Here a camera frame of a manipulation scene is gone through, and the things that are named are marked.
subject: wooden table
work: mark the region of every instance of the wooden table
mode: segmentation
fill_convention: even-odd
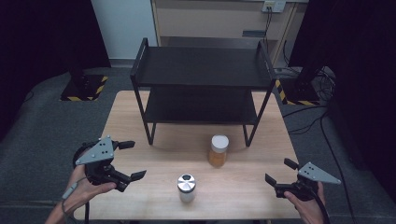
[[[140,92],[142,101],[149,96]],[[265,92],[253,92],[260,108]],[[230,139],[227,160],[220,168],[208,162],[211,138]],[[116,150],[112,164],[129,175],[147,170],[146,176],[123,192],[112,190],[91,200],[90,219],[273,219],[299,217],[286,199],[278,199],[264,175],[278,183],[296,181],[296,172],[283,164],[297,161],[274,95],[268,102],[254,141],[246,147],[240,125],[157,124],[155,141],[149,145],[133,91],[120,91],[108,117],[103,136],[115,141],[134,140],[134,148]],[[177,179],[191,174],[196,197],[183,203]],[[84,207],[75,217],[84,218]]]

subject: silver can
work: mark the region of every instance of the silver can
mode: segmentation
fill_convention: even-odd
[[[195,178],[192,175],[181,175],[177,180],[180,200],[189,203],[195,198]]]

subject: jar lid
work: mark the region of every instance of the jar lid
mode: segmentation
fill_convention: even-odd
[[[177,187],[183,193],[190,193],[195,189],[195,179],[192,175],[181,175],[177,180]]]
[[[228,144],[229,140],[226,135],[217,134],[212,137],[212,149],[218,153],[227,150]]]

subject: hand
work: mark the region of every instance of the hand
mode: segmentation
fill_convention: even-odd
[[[55,206],[49,214],[46,223],[64,223],[64,212],[70,216],[76,209],[87,203],[96,195],[109,192],[116,187],[115,183],[105,183],[95,186],[85,177],[85,165],[78,165],[70,175],[66,190],[76,182],[78,182],[77,187],[64,202],[60,202]]]
[[[322,212],[315,200],[303,202],[299,200],[294,194],[285,191],[285,197],[296,207],[300,214],[301,219],[305,224],[323,224],[324,218]],[[320,200],[325,204],[323,184],[318,182],[318,196]]]

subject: white cabinet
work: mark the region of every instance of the white cabinet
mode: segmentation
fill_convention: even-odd
[[[156,46],[150,0],[92,0],[92,5],[111,62],[132,61],[143,37]]]
[[[255,48],[260,37],[243,36],[244,31],[266,29],[268,14],[262,12],[263,1],[176,1],[151,0],[158,43],[161,46],[215,45],[229,43]],[[289,31],[298,32],[303,7],[288,2],[282,13],[272,13],[267,32],[273,63],[282,53]]]

